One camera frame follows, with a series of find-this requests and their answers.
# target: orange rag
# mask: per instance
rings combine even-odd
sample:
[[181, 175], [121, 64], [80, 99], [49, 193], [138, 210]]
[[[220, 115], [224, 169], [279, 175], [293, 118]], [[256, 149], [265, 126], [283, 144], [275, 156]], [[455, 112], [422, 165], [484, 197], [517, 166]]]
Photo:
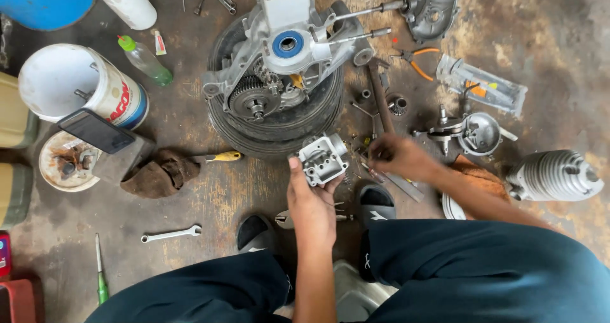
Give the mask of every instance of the orange rag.
[[[463, 155], [459, 155], [457, 157], [456, 162], [451, 165], [451, 169], [460, 174], [461, 178], [467, 183], [474, 185], [475, 187], [478, 187], [507, 203], [511, 202], [511, 198], [508, 196], [508, 193], [504, 188], [504, 183], [502, 183], [498, 177], [472, 163], [472, 161], [468, 160]], [[473, 219], [468, 214], [466, 217], [468, 219]]]

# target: orange-handled pliers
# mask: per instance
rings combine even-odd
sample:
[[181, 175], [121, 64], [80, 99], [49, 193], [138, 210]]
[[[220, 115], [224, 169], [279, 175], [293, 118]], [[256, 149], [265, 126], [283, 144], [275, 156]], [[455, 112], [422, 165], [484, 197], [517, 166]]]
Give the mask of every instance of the orange-handled pliers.
[[419, 49], [416, 51], [406, 51], [406, 50], [402, 50], [402, 49], [398, 49], [398, 51], [400, 51], [400, 55], [390, 55], [390, 57], [399, 57], [405, 61], [407, 61], [408, 63], [411, 64], [411, 66], [413, 66], [413, 69], [416, 70], [416, 72], [421, 75], [424, 79], [429, 80], [429, 81], [433, 81], [434, 79], [432, 79], [431, 76], [425, 74], [423, 72], [423, 70], [421, 68], [419, 68], [419, 66], [416, 64], [415, 61], [413, 61], [413, 57], [415, 55], [419, 55], [419, 54], [423, 54], [423, 53], [429, 53], [431, 51], [440, 53], [440, 50], [438, 48], [423, 48], [423, 49]]

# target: black tire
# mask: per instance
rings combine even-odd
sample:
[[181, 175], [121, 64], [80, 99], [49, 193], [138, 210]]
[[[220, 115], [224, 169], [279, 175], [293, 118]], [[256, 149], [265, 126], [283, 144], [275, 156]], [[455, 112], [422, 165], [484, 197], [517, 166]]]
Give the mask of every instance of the black tire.
[[[210, 57], [208, 69], [221, 69], [224, 57], [233, 45], [246, 39], [242, 16], [218, 36]], [[284, 158], [301, 148], [302, 141], [320, 135], [333, 127], [343, 107], [343, 70], [340, 67], [310, 93], [310, 100], [285, 112], [265, 117], [263, 124], [246, 122], [223, 111], [223, 97], [208, 100], [212, 124], [217, 132], [236, 150], [256, 158]]]

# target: blue bearing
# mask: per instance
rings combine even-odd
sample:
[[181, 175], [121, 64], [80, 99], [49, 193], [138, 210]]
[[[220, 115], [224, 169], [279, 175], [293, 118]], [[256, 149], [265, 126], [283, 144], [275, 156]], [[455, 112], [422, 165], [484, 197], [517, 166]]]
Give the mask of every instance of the blue bearing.
[[[292, 39], [295, 45], [290, 50], [283, 50], [282, 42], [288, 38]], [[277, 35], [273, 40], [273, 53], [276, 54], [278, 57], [288, 59], [301, 52], [301, 50], [303, 49], [303, 43], [303, 37], [297, 31], [284, 31], [281, 34]]]

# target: green screwdriver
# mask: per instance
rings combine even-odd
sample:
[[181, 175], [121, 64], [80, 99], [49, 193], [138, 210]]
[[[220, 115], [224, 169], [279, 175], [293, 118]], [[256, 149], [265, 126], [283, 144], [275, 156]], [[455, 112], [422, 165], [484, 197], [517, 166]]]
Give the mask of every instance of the green screwdriver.
[[104, 280], [104, 273], [102, 272], [102, 256], [99, 252], [99, 234], [95, 234], [95, 251], [98, 255], [98, 305], [102, 305], [108, 300], [108, 287], [106, 286], [106, 280]]

